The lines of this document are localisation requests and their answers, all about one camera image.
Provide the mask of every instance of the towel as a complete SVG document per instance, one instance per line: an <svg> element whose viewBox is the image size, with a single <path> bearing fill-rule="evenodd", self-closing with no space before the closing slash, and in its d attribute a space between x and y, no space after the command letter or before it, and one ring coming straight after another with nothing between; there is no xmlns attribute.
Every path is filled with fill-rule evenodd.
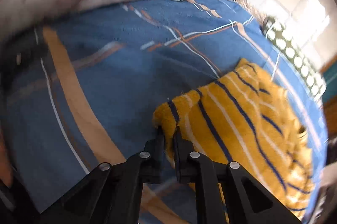
<svg viewBox="0 0 337 224"><path fill-rule="evenodd" d="M176 126L195 149L220 163L239 162L299 219L310 193L311 149L307 133L287 101L286 90L254 63L160 105L153 114L173 164Z"/></svg>

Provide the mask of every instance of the white line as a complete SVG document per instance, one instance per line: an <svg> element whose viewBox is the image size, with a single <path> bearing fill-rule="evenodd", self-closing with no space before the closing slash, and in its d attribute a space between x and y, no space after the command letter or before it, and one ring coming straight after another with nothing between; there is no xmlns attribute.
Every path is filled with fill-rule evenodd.
<svg viewBox="0 0 337 224"><path fill-rule="evenodd" d="M279 111L278 111L274 106L270 105L269 103L264 102L263 100L260 100L260 104L262 104L262 105L264 105L264 106L267 106L267 107L269 107L270 109L272 109L272 110L275 112L275 114L276 114L277 116L280 115Z"/></svg>
<svg viewBox="0 0 337 224"><path fill-rule="evenodd" d="M128 9L128 7L127 7L126 5L122 5L122 4L121 4L121 6L122 6L122 8L123 8L125 11L129 11L129 9Z"/></svg>
<svg viewBox="0 0 337 224"><path fill-rule="evenodd" d="M187 100L187 102L188 102L188 106L189 106L189 108L191 109L191 108L193 107L193 102L192 102L191 98L190 98L189 95L187 95L187 94L183 95L183 97L186 98L186 100Z"/></svg>
<svg viewBox="0 0 337 224"><path fill-rule="evenodd" d="M232 22L231 20L230 20L230 22L231 22L232 29L233 29L234 33L235 33L236 35L238 35L240 38L242 38L244 41L246 41L246 42L248 42L249 44L251 44L249 41L247 41L244 37L242 37L241 35L239 35L239 34L235 31L235 29L234 29L234 23L237 23L237 22L236 22L236 21L233 21L233 22ZM252 46L252 48L255 50L256 53L260 54L260 52L255 48L255 46Z"/></svg>
<svg viewBox="0 0 337 224"><path fill-rule="evenodd" d="M280 55L281 55L281 52L279 52L278 55L277 55L276 63L275 63L275 66L274 66L274 71L272 73L272 77L271 77L270 81L274 80L275 73L276 73L276 70L278 68L278 62L280 61Z"/></svg>
<svg viewBox="0 0 337 224"><path fill-rule="evenodd" d="M191 3L191 2L189 2L189 1L186 1L186 2L188 2L188 3L190 3L190 4L193 4L196 8L198 8L197 7L197 5L195 4L195 3ZM206 11L206 13L208 14L208 15L210 15L208 12L207 12L207 10L202 10L202 9L200 9L200 8L198 8L200 11L202 11L202 12L204 12L204 11Z"/></svg>
<svg viewBox="0 0 337 224"><path fill-rule="evenodd" d="M252 77L252 76L249 74L249 72L247 71L247 69L245 69L244 67L242 67L242 70L246 73L246 75L247 75L249 78L251 78L252 80L254 80L255 83L258 83L258 80L257 80L256 78Z"/></svg>
<svg viewBox="0 0 337 224"><path fill-rule="evenodd" d="M267 183L265 182L263 176L260 174L257 166L254 163L254 160L252 158L252 156L249 153L249 150L245 144L245 141L243 140L242 136L240 135L240 133L238 132L238 130L236 129L233 121L230 119L230 116L227 114L226 110L224 109L224 107L219 103L219 101L217 100L217 98L210 92L208 86L205 87L207 90L208 95L210 96L210 98L214 101L214 103L218 106L218 108L220 109L220 111L222 112L222 114L224 115L224 117L226 118L228 124L230 125L230 127L233 130L233 133L235 134L236 138L238 139L242 150L245 152L250 164L252 165L252 168L255 172L255 174L257 175L258 179L260 180L260 182L270 191L269 187L267 186Z"/></svg>
<svg viewBox="0 0 337 224"><path fill-rule="evenodd" d="M276 144L269 138L269 136L265 133L264 130L261 129L260 132L265 137L265 139L269 143L269 145L273 147L275 152L279 154L279 156L282 158L283 162L287 165L287 158L286 158L285 154L276 146Z"/></svg>
<svg viewBox="0 0 337 224"><path fill-rule="evenodd" d="M191 35L194 35L194 34L206 34L206 33L212 32L212 31L217 31L218 29L223 28L223 27L227 27L227 26L229 26L229 25L231 25L231 23L222 25L222 26L220 26L220 27L218 27L218 28L215 28L215 29L212 29L212 30L208 30L208 31L205 31L205 32L191 32L191 33L188 33L188 34L183 35L183 37L186 38L186 37L191 36ZM180 41L180 40L181 40L181 38L169 40L168 42L164 43L164 46L168 46L168 45L170 45L171 43L173 43L173 42L175 42L175 41Z"/></svg>
<svg viewBox="0 0 337 224"><path fill-rule="evenodd" d="M153 24L153 25L158 26L158 24L154 24L154 23L152 23L151 21L149 21L149 20L147 20L146 18L144 18L144 17L142 16L142 14L141 14L137 9L134 9L134 12L137 14L137 16L139 16L139 17L142 18L143 20L146 20L146 21L149 22L150 24ZM169 28L167 25L164 25L164 24L159 24L159 25L162 26L162 27L164 27L164 28L166 28L168 31L170 31L171 34L173 35L173 37L174 37L176 40L178 40L178 37L176 36L176 34L174 33L174 31L173 31L171 28ZM203 56L201 56L201 55L198 54L197 52L193 51L193 50L192 50L192 49L191 49L185 42L181 41L181 43L182 43L183 45L185 45L185 46L188 48L188 50L190 50L192 53L194 53L194 54L198 55L200 58L202 58L202 59L207 63L207 65L211 68L211 70L213 71L213 73L215 74L215 76L216 76L218 79L220 78L219 75L218 75L218 73L216 73L216 71L214 70L213 66L211 66L210 63L209 63Z"/></svg>
<svg viewBox="0 0 337 224"><path fill-rule="evenodd" d="M218 0L218 1L222 2L222 3L225 4L231 11L233 11L234 13L236 13L236 11L235 11L234 9L230 8L230 6L229 6L228 4L224 3L224 2L221 1L221 0Z"/></svg>
<svg viewBox="0 0 337 224"><path fill-rule="evenodd" d="M291 196L291 195L287 195L286 196L287 199L289 199L292 203L307 203L309 200L305 199L305 200L298 200L297 197L295 196Z"/></svg>
<svg viewBox="0 0 337 224"><path fill-rule="evenodd" d="M251 15L250 18L249 18L247 21L245 21L245 22L243 23L243 25L245 25L245 24L247 24L247 23L250 23L250 22L253 20L253 18L254 18L254 16Z"/></svg>
<svg viewBox="0 0 337 224"><path fill-rule="evenodd" d="M36 33L36 28L34 28L34 32L35 32L35 39L36 39L36 43L38 44L39 43L39 40L38 40L38 36L37 36L37 33ZM59 117L59 114L57 113L57 110L56 110L56 107L55 107L55 104L54 104L54 100L53 100L53 96L52 96L52 91L50 89L50 83L49 83L49 78L48 78L48 74L47 74L47 71L45 70L44 68L44 64L43 64L43 60L42 58L40 59L41 60L41 66L42 66L42 69L43 69L43 72L44 72L44 75L45 75L45 78L46 78L46 81L47 81L47 88L48 88L48 93L49 93L49 98L50 98L50 102L52 104L52 107L53 107L53 110L54 110L54 113L55 113L55 117L56 117L56 120L59 124L59 127L61 129L61 132L65 138L65 140L67 141L71 151L73 152L75 158L77 159L77 161L79 162L79 164L81 165L81 167L83 168L83 170L85 171L86 174L89 173L88 169L86 168L86 166L84 165L84 163L82 162L82 160L80 159L80 157L78 156L78 154L76 153L74 147L71 145L66 133L65 133L65 130L63 128L63 125L61 123L61 120L60 120L60 117Z"/></svg>
<svg viewBox="0 0 337 224"><path fill-rule="evenodd" d="M190 107L190 109L193 106L192 100L191 98L185 94L184 97L186 98L188 105ZM186 129L186 134L188 135L189 139L191 140L191 142L193 143L194 147L198 150L198 152L203 153L205 156L207 156L206 152L203 150L202 146L200 145L200 143L197 141L197 139L195 138L192 128L191 128L191 124L189 122L189 117L188 117L188 113L186 113L185 115L185 129Z"/></svg>
<svg viewBox="0 0 337 224"><path fill-rule="evenodd" d="M152 45L154 45L154 44L155 44L154 41L145 43L145 44L143 44L143 45L140 47L140 50L144 50L144 49L146 49L146 48L148 48L148 47L150 47L150 46L152 46Z"/></svg>
<svg viewBox="0 0 337 224"><path fill-rule="evenodd" d="M247 94L244 93L237 85L236 83L232 80L232 78L228 75L226 75L226 78L228 78L232 83L233 85L237 88L237 90L246 98L246 100L254 107L255 111L256 111L256 115L259 116L260 115L260 111L258 110L256 104L250 100L248 97L247 97ZM281 156L281 158L283 160L285 160L286 162L286 156L282 153L282 151L277 147L277 145L267 136L267 134L263 131L263 130L260 130L260 132L262 133L262 135L265 137L266 141L272 146L272 148Z"/></svg>

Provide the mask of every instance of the polka dot fabric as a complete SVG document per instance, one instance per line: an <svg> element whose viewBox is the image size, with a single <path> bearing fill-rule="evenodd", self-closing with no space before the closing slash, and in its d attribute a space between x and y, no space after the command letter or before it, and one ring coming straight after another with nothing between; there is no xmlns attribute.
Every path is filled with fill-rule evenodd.
<svg viewBox="0 0 337 224"><path fill-rule="evenodd" d="M267 17L264 20L262 31L266 38L290 61L303 78L314 100L318 101L326 90L325 80L294 43L291 31L274 17Z"/></svg>

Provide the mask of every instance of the orange stripe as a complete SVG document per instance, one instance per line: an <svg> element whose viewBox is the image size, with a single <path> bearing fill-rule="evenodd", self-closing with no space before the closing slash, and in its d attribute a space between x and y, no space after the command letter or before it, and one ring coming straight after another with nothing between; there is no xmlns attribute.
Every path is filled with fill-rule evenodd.
<svg viewBox="0 0 337 224"><path fill-rule="evenodd" d="M206 11L211 11L207 6L204 6L202 4L198 4L200 7L202 7L203 9L205 9Z"/></svg>
<svg viewBox="0 0 337 224"><path fill-rule="evenodd" d="M196 4L196 2L194 0L186 0L186 1L188 1L191 4Z"/></svg>
<svg viewBox="0 0 337 224"><path fill-rule="evenodd" d="M209 9L207 6L197 3L195 0L186 0L186 1L188 1L191 4L199 5L201 8L203 8L206 11L210 11L217 18L222 18L218 13L216 13L215 10Z"/></svg>
<svg viewBox="0 0 337 224"><path fill-rule="evenodd" d="M157 44L151 46L151 47L148 49L148 51L149 51L149 52L152 52L153 50L155 50L156 48L161 47L161 46L162 46L161 43L157 43Z"/></svg>
<svg viewBox="0 0 337 224"><path fill-rule="evenodd" d="M216 34L216 33L221 32L221 31L224 31L224 30L226 30L226 29L228 29L228 28L231 28L231 26L224 27L224 28L221 28L221 29L219 29L219 30L217 30L217 31L210 32L210 33L199 33L199 34L196 34L195 36L189 37L188 39L186 39L186 41L193 40L193 39L195 39L195 38L197 38L197 37L200 37L200 36L203 36L203 35L213 35L213 34Z"/></svg>
<svg viewBox="0 0 337 224"><path fill-rule="evenodd" d="M218 70L218 72L221 73L220 69L214 63L212 63L212 61L209 58L207 58L207 56L205 56L203 53L198 51L191 43L185 40L184 36L180 33L180 31L177 28L173 28L173 29L178 33L178 35L180 36L183 42L187 43L190 47L192 47L194 51L198 52L201 56L203 56L210 64L212 64Z"/></svg>
<svg viewBox="0 0 337 224"><path fill-rule="evenodd" d="M50 27L43 28L43 37L51 52L56 73L61 83L64 96L67 100L74 120L86 140L88 146L99 162L118 164L125 161L124 156L112 142L104 127L92 111L77 79L68 53L59 40L55 31ZM187 224L167 207L155 194L144 185L143 196L151 202L143 204L152 215L164 224Z"/></svg>
<svg viewBox="0 0 337 224"><path fill-rule="evenodd" d="M224 31L224 30L226 30L226 29L228 29L228 28L230 28L230 27L231 27L231 26L228 26L228 27L225 27L225 28L221 28L220 30L217 30L217 31L215 31L215 32L199 33L199 34L196 34L195 36L191 36L191 37L185 39L185 42L186 42L186 41L193 40L193 39L195 39L195 38L197 38L197 37L200 37L200 36L203 36L203 35L213 35L213 34L216 34L216 33L221 32L221 31ZM178 44L180 44L180 43L181 43L180 41L176 41L175 43L172 43L169 47L175 47L176 45L178 45Z"/></svg>
<svg viewBox="0 0 337 224"><path fill-rule="evenodd" d="M150 16L148 13L146 13L144 10L141 10L140 12L141 12L147 19L152 20L151 16Z"/></svg>
<svg viewBox="0 0 337 224"><path fill-rule="evenodd" d="M217 18L222 18L215 10L211 10L211 13Z"/></svg>

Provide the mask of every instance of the white stripe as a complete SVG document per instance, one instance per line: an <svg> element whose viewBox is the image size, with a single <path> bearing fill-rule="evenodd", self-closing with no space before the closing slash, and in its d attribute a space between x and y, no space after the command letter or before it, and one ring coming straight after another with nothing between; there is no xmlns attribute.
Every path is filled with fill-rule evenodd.
<svg viewBox="0 0 337 224"><path fill-rule="evenodd" d="M36 29L34 28L34 33L35 33L35 39L36 39L36 43L38 44L39 43L39 40L38 40L38 36L37 36L37 33L36 33ZM52 91L50 89L50 83L49 83L49 78L48 78L48 74L47 74L47 71L45 70L44 68L44 64L43 64L43 60L42 58L40 59L41 60L41 66L42 66L42 69L43 69L43 72L44 72L44 75L45 75L45 78L46 78L46 81L47 81L47 88L48 88L48 93L49 93L49 98L50 98L50 102L52 104L52 107L53 107L53 110L54 110L54 113L55 113L55 117L56 117L56 120L57 120L57 123L59 124L59 127L61 129L61 132L66 140L66 142L68 143L71 151L73 152L75 158L77 159L77 161L79 162L79 164L81 165L82 169L85 171L86 174L89 173L88 169L86 168L86 166L84 165L84 163L82 162L82 160L80 159L80 157L78 156L78 154L76 153L74 147L71 145L69 139L68 139L68 136L66 135L65 133L65 130L63 128L63 125L61 123L61 120L60 120L60 117L59 117L59 114L57 113L57 110L56 110L56 107L55 107L55 104L54 104L54 100L53 100L53 96L52 96Z"/></svg>
<svg viewBox="0 0 337 224"><path fill-rule="evenodd" d="M287 195L286 197L287 197L287 199L289 199L292 203L307 203L307 202L309 201L309 199L298 200L298 197L296 197L296 196L291 196L291 195Z"/></svg>
<svg viewBox="0 0 337 224"><path fill-rule="evenodd" d="M115 41L112 41L110 43L107 43L104 45L101 49L99 49L97 52L93 53L92 55L85 57L83 59L79 59L77 61L73 61L72 65L74 67L79 67L81 65L84 65L86 63L89 63L91 61L94 61L95 59L99 58L102 56L105 52L107 52L109 49L115 47L118 43Z"/></svg>
<svg viewBox="0 0 337 224"><path fill-rule="evenodd" d="M143 15L137 9L134 9L134 12L143 19Z"/></svg>
<svg viewBox="0 0 337 224"><path fill-rule="evenodd" d="M230 119L229 115L227 114L226 110L223 108L223 106L219 103L219 101L216 99L216 97L209 91L209 88L208 86L205 87L206 90L207 90L207 93L208 95L210 96L210 98L214 101L214 103L216 104L216 106L220 109L220 111L222 112L222 114L224 115L224 117L226 118L228 124L230 125L230 127L232 128L233 130L233 133L235 134L236 138L238 139L241 147L242 147L242 150L245 152L255 174L257 175L259 181L264 185L264 187L266 187L269 191L269 187L267 186L267 183L265 182L263 176L260 174L257 166L255 165L254 163L254 160L252 158L252 156L250 155L249 153L249 150L245 144L245 141L243 140L242 136L240 135L240 133L238 132L238 130L236 129L233 121Z"/></svg>
<svg viewBox="0 0 337 224"><path fill-rule="evenodd" d="M178 39L178 37L176 36L176 34L174 33L174 31L171 28L169 28L166 25L162 25L162 26L165 27L166 29L168 29L172 33L173 37L175 37L176 39ZM200 54L198 54L197 52L195 52L194 50L192 50L184 41L180 41L180 42L183 45L185 45L188 48L188 50L190 50L192 53L194 53L194 54L198 55L200 58L202 58L208 64L208 66L211 68L211 70L213 71L213 73L215 74L215 76L218 79L220 78L219 75L218 75L218 73L216 73L216 71L214 70L213 66L211 66L210 63L203 56L201 56Z"/></svg>
<svg viewBox="0 0 337 224"><path fill-rule="evenodd" d="M145 43L145 44L143 44L143 45L140 47L140 50L144 50L144 49L146 49L146 48L148 48L148 47L150 47L150 46L152 46L152 45L154 45L154 44L155 44L154 41Z"/></svg>
<svg viewBox="0 0 337 224"><path fill-rule="evenodd" d="M244 67L242 67L242 70L246 73L246 75L251 78L252 80L254 80L256 83L258 83L258 80L254 77L252 77L249 72L247 71L247 69L245 69Z"/></svg>
<svg viewBox="0 0 337 224"><path fill-rule="evenodd" d="M192 106L193 106L193 102L192 102L191 98L190 98L189 95L187 95L187 94L185 94L185 95L183 95L183 96L186 98L186 100L187 100L187 102L188 102L188 106L189 106L190 109L191 109Z"/></svg>
<svg viewBox="0 0 337 224"><path fill-rule="evenodd" d="M245 25L245 24L247 24L247 23L250 23L250 22L253 20L253 18L254 18L254 16L251 15L251 17L250 17L247 21L245 21L245 22L243 23L243 25Z"/></svg>
<svg viewBox="0 0 337 224"><path fill-rule="evenodd" d="M195 4L195 3L191 3L191 2L189 2L189 1L186 1L186 2L188 2L188 3L190 3L190 4L193 4L196 8L198 8L197 7L197 5ZM207 10L202 10L202 9L200 9L200 8L198 8L200 11L206 11L206 13L208 14L208 15L210 15L210 16L212 16L211 14L209 14L208 12L207 12Z"/></svg>
<svg viewBox="0 0 337 224"><path fill-rule="evenodd" d="M197 5L196 4L194 4L194 3L191 3L190 1L184 1L184 2L186 2L186 3L190 3L190 4L193 4L196 8L198 8L197 7Z"/></svg>
<svg viewBox="0 0 337 224"><path fill-rule="evenodd" d="M187 94L185 94L184 97L186 98L188 105L191 109L193 106L191 98ZM189 122L188 112L185 115L185 129L186 129L186 134L188 135L189 139L193 143L194 147L198 150L198 152L203 153L204 155L207 155L193 134L191 124Z"/></svg>
<svg viewBox="0 0 337 224"><path fill-rule="evenodd" d="M280 115L279 111L278 111L274 106L270 105L269 103L264 102L263 100L260 100L260 104L269 107L271 110L273 110L273 111L275 112L275 114L276 114L277 116Z"/></svg>
<svg viewBox="0 0 337 224"><path fill-rule="evenodd" d="M226 75L226 78L228 78L232 83L233 85L237 88L237 90L246 98L246 100L254 107L255 111L256 111L256 115L259 116L260 113L259 113L259 110L256 106L256 104L250 100L248 97L247 97L247 94L242 92L242 90L235 84L235 82L232 80L232 78L228 75ZM262 133L262 135L264 136L264 138L266 139L266 141L270 144L270 146L272 146L272 148L275 150L276 153L278 153L280 155L280 157L286 162L286 156L282 153L282 151L277 147L277 145L267 136L267 134L261 130L260 131Z"/></svg>
<svg viewBox="0 0 337 224"><path fill-rule="evenodd" d="M122 6L122 8L123 8L125 11L129 11L129 9L127 8L126 5L121 5L121 6Z"/></svg>
<svg viewBox="0 0 337 224"><path fill-rule="evenodd" d="M277 55L276 63L275 63L275 66L274 66L274 71L273 71L273 73L272 73L272 77L271 77L270 81L273 81L273 80L274 80L275 73L276 73L276 70L277 70L277 68L278 68L278 62L280 61L280 55L281 55L281 52L279 52L278 55Z"/></svg>
<svg viewBox="0 0 337 224"><path fill-rule="evenodd" d="M302 176L300 176L295 170L291 171L291 175L296 178L297 180L301 180L303 181L304 178Z"/></svg>
<svg viewBox="0 0 337 224"><path fill-rule="evenodd" d="M190 141L193 143L193 146L197 149L197 151L200 152L200 153L203 153L205 156L207 156L206 152L203 150L202 146L197 141L197 139L195 138L195 136L192 132L191 124L189 122L188 113L185 115L185 129L186 129L186 134L188 135Z"/></svg>
<svg viewBox="0 0 337 224"><path fill-rule="evenodd" d="M228 4L224 3L224 2L221 1L221 0L218 0L218 1L222 2L222 3L225 4L230 10L232 10L234 13L236 13L236 11L235 11L234 9L230 8L230 6L229 6Z"/></svg>
<svg viewBox="0 0 337 224"><path fill-rule="evenodd" d="M250 99L248 98L247 94L244 93L244 92L243 92L243 91L236 85L236 83L232 80L232 78L231 78L229 75L226 75L225 77L228 78L228 79L233 83L233 85L237 88L237 90L238 90L238 91L239 91L239 92L246 98L246 100L250 102L250 104L254 107L254 109L255 109L257 115L259 116L260 111L259 111L259 109L257 108L256 104L255 104L252 100L250 100Z"/></svg>
<svg viewBox="0 0 337 224"><path fill-rule="evenodd" d="M147 20L146 18L144 18L144 17L142 16L142 14L141 14L137 9L134 9L134 12L137 14L137 16L139 16L139 17L142 18L143 20L147 21L148 23L150 23L150 24L152 24L152 25L158 25L158 24L155 24L155 23L151 22L150 20ZM167 25L164 25L164 24L159 24L159 25L162 26L162 27L164 27L164 28L166 28L168 31L170 31L171 34L173 35L173 37L174 37L176 40L178 40L178 37L176 36L176 34L174 33L174 31L173 31L171 28L169 28ZM216 73L216 71L214 70L213 66L211 66L210 63L209 63L203 56L201 56L201 55L198 54L197 52L193 51L193 50L192 50L192 49L191 49L185 42L181 41L181 43L182 43L183 45L185 45L185 46L188 48L188 50L190 50L192 53L194 53L194 54L198 55L200 58L202 58L202 59L207 63L207 65L211 68L211 70L213 71L213 73L215 74L215 76L216 76L218 79L220 78L219 75L218 75L218 73Z"/></svg>
<svg viewBox="0 0 337 224"><path fill-rule="evenodd" d="M282 158L283 162L287 164L287 158L285 154L276 146L276 144L269 138L269 136L263 131L262 129L260 130L266 141L269 143L270 146L273 147L276 153L279 154L279 156Z"/></svg>
<svg viewBox="0 0 337 224"><path fill-rule="evenodd" d="M220 27L217 27L217 28L215 28L215 29L211 29L211 30L208 30L208 31L205 31L205 32L191 32L191 33L188 33L188 34L186 34L186 35L183 35L183 37L186 38L186 37L189 37L189 36L194 35L194 34L206 34L206 33L212 32L212 31L217 31L218 29L223 28L223 27L227 27L227 26L229 26L229 25L231 25L231 24L228 23L228 24L222 25L222 26L220 26ZM173 39L173 40L169 40L168 42L164 43L164 45L165 45L165 46L168 46L168 45L170 45L171 43L173 43L173 42L175 42L175 41L180 41L180 40L181 40L180 38L178 38L178 39Z"/></svg>
<svg viewBox="0 0 337 224"><path fill-rule="evenodd" d="M235 30L234 27L232 25L232 29L235 32L236 35L238 35L240 38L242 38L244 41L246 41L260 56L262 56L269 65L271 65L272 67L275 66L275 64L270 60L269 56L267 55L266 52L264 52L259 45L257 45L253 40L249 41L247 40L245 37L241 36L240 34L238 34ZM292 85L290 85L290 83L288 82L287 78L283 75L283 73L279 70L276 71L276 74L279 76L279 78L281 79L281 81L284 83L284 85L286 86L286 88L288 89L288 91L293 95L295 102L299 108L299 110L301 111L301 113L304 116L304 120L306 121L306 125L308 127L308 130L311 132L315 146L314 148L316 149L316 151L318 151L319 153L321 153L321 140L318 137L318 134L315 130L314 125L312 124L311 118L308 115L307 110L305 109L302 100L300 99L300 97L298 96L298 94L296 93L296 91L294 90L294 88L292 87Z"/></svg>

